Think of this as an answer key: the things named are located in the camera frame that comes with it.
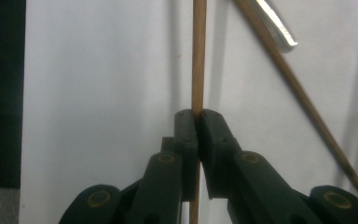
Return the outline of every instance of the diagonal wooden stick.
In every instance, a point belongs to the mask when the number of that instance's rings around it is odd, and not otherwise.
[[[206,0],[193,2],[193,74],[191,108],[196,124],[199,123],[203,108],[203,86],[205,67]],[[196,195],[190,203],[190,224],[199,223],[200,162],[197,164]]]
[[[281,75],[286,81],[290,90],[292,91],[298,102],[301,104],[303,110],[309,117],[316,131],[324,140],[324,143],[327,145],[327,148],[333,155],[337,164],[358,191],[358,175],[351,167],[351,164],[345,157],[345,154],[342,152],[341,147],[338,145],[334,136],[328,130],[326,124],[322,120],[322,117],[319,115],[315,106],[313,106],[310,98],[305,93],[300,83],[296,79],[296,76],[293,73],[292,69],[289,67],[283,56],[276,48],[272,36],[269,34],[269,31],[267,30],[266,26],[261,21],[256,12],[253,10],[251,3],[248,0],[235,1],[242,14],[245,16],[247,21],[254,29],[256,35],[258,36],[258,39],[264,46],[264,49],[267,51],[270,59],[274,62],[277,69],[281,72]]]

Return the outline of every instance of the metal rivet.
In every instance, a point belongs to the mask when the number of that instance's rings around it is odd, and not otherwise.
[[[327,191],[324,194],[324,199],[334,205],[335,207],[348,209],[351,208],[351,201],[349,201],[344,196],[337,194],[333,191]]]
[[[242,154],[241,159],[243,161],[246,161],[246,162],[251,163],[251,164],[255,164],[255,163],[259,162],[259,159],[258,159],[258,157],[256,155],[249,154],[249,153]]]
[[[111,199],[111,195],[108,191],[102,189],[93,192],[87,199],[87,204],[90,207],[104,206]]]
[[[162,163],[173,163],[175,161],[175,157],[169,154],[162,154],[158,157],[158,161]]]

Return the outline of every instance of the bamboo stick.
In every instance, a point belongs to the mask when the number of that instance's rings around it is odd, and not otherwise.
[[[193,69],[191,108],[196,124],[203,108],[203,87],[205,67],[206,0],[193,2]],[[200,162],[197,164],[196,196],[190,203],[190,224],[199,223]]]
[[[274,62],[275,66],[280,71],[282,77],[286,81],[288,87],[302,106],[304,112],[307,114],[312,125],[324,140],[324,143],[326,144],[330,153],[333,155],[336,163],[358,191],[358,175],[352,168],[341,147],[338,145],[336,139],[330,133],[322,117],[319,115],[315,106],[312,104],[310,98],[301,87],[301,84],[296,79],[296,75],[278,51],[272,39],[272,36],[269,34],[269,31],[267,30],[266,26],[256,14],[255,10],[252,8],[248,0],[235,1],[242,14],[245,16],[247,21],[254,29],[256,35],[258,36],[258,39],[262,43],[270,59]]]

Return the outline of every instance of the clamp jaw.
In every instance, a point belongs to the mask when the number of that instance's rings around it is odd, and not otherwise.
[[[61,224],[178,224],[182,202],[195,195],[201,160],[210,198],[227,198],[234,224],[358,223],[358,199],[331,186],[310,196],[291,189],[261,155],[242,151],[223,116],[205,109],[175,115],[174,137],[163,137],[144,177],[122,191],[97,185],[81,192]]]

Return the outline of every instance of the wooden skewer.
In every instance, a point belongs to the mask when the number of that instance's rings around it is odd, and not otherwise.
[[[191,108],[196,124],[203,108],[203,87],[205,67],[206,0],[193,2],[193,70]],[[197,164],[196,195],[190,203],[190,224],[199,223],[200,162]]]
[[[358,191],[358,175],[351,167],[348,159],[345,157],[341,147],[338,145],[334,136],[328,130],[326,124],[324,123],[322,117],[317,112],[315,106],[313,106],[310,98],[305,93],[300,83],[296,79],[295,74],[292,69],[289,67],[283,56],[278,51],[272,36],[269,34],[268,29],[261,21],[259,16],[256,14],[255,10],[252,8],[251,3],[248,0],[235,0],[242,14],[245,16],[247,21],[250,23],[254,29],[258,39],[261,41],[265,50],[268,52],[270,59],[274,62],[277,69],[281,72],[282,77],[286,81],[290,90],[293,92],[294,96],[301,104],[303,110],[309,117],[311,123],[317,130],[318,134],[324,140],[324,143],[327,145],[330,153],[333,155],[339,167],[355,186]]]

